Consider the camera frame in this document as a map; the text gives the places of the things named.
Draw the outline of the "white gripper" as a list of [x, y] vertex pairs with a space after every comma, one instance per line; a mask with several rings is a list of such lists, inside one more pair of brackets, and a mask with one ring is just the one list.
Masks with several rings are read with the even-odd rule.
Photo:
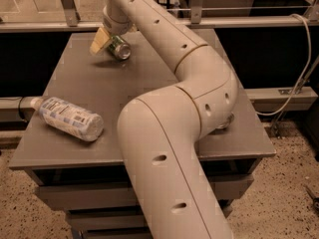
[[117, 6], [106, 5], [103, 9], [104, 26], [96, 32], [90, 47], [90, 52], [97, 55], [103, 49], [108, 48], [112, 43], [112, 34], [124, 35], [133, 26], [128, 16]]

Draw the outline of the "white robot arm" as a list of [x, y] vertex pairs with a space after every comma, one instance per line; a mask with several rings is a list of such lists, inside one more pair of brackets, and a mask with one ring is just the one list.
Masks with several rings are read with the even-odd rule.
[[232, 69], [202, 38], [155, 0], [107, 0], [105, 26], [136, 26], [176, 76], [122, 109], [118, 139], [154, 239], [233, 239], [195, 152], [226, 123], [236, 103]]

